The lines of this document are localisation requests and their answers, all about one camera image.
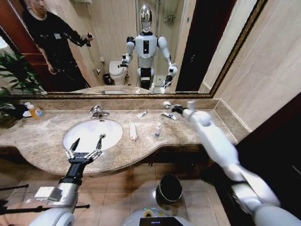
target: black trash bin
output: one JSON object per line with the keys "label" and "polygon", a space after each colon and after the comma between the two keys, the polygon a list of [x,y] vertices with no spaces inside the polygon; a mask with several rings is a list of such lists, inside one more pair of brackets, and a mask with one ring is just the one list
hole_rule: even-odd
{"label": "black trash bin", "polygon": [[182,185],[180,180],[172,174],[166,174],[160,180],[156,189],[156,197],[160,202],[171,204],[180,200]]}
{"label": "black trash bin", "polygon": [[111,78],[110,74],[104,74],[103,75],[103,81],[106,85],[113,85],[114,80]]}

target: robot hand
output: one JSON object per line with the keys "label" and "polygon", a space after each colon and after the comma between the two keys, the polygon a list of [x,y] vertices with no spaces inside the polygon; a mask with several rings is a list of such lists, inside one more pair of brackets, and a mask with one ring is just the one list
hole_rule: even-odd
{"label": "robot hand", "polygon": [[177,72],[178,72],[177,64],[170,65],[168,67],[168,73],[166,79],[163,81],[163,86],[169,86],[171,84],[173,77],[177,74]]}
{"label": "robot hand", "polygon": [[122,55],[121,64],[118,67],[129,67],[130,62],[132,61],[132,56],[129,54]]}

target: marble countertop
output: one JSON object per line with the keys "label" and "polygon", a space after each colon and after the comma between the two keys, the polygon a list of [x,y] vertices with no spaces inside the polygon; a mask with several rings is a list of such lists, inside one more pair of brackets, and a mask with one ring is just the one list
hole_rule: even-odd
{"label": "marble countertop", "polygon": [[97,86],[86,89],[80,89],[73,91],[71,93],[84,93],[84,94],[100,94],[103,91],[124,91],[126,94],[135,94],[136,91],[139,90],[140,94],[147,94],[150,91],[148,89],[143,89],[140,87],[132,87],[132,86]]}
{"label": "marble countertop", "polygon": [[[236,139],[215,111],[207,111],[216,126],[226,133],[231,142],[236,143]],[[110,174],[130,167],[160,147],[200,143],[193,125],[178,114],[175,114],[177,120],[174,121],[162,116],[162,110],[148,110],[144,117],[136,121],[135,115],[142,111],[109,112],[110,116],[102,119],[119,122],[123,129],[122,138],[87,165],[84,174]],[[63,137],[73,125],[90,119],[89,111],[46,111],[41,120],[22,119],[12,128],[1,129],[0,148],[15,146],[32,165],[49,173],[64,175],[70,165],[64,152]],[[138,139],[135,142],[129,138],[131,122],[136,125]],[[162,123],[160,137],[154,136],[157,122]]]}

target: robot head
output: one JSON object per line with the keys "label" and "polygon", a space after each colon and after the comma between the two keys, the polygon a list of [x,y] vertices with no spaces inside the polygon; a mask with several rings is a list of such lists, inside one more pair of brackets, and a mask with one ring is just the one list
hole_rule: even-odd
{"label": "robot head", "polygon": [[140,19],[143,32],[149,32],[151,30],[151,7],[144,4],[140,10]]}

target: mirror frame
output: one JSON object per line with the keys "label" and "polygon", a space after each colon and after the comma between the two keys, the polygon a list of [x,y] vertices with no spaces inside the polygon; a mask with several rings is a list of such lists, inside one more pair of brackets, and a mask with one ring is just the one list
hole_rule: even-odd
{"label": "mirror frame", "polygon": [[21,100],[21,99],[128,99],[128,98],[213,98],[217,89],[219,88],[222,80],[230,69],[236,56],[238,55],[241,47],[248,37],[251,29],[253,28],[258,16],[263,10],[268,0],[257,0],[252,12],[250,13],[240,35],[238,36],[228,58],[223,65],[212,89],[208,94],[199,94],[196,92],[178,92],[175,94],[78,94],[78,93],[65,93],[65,92],[48,92],[47,95],[9,95],[6,98]]}

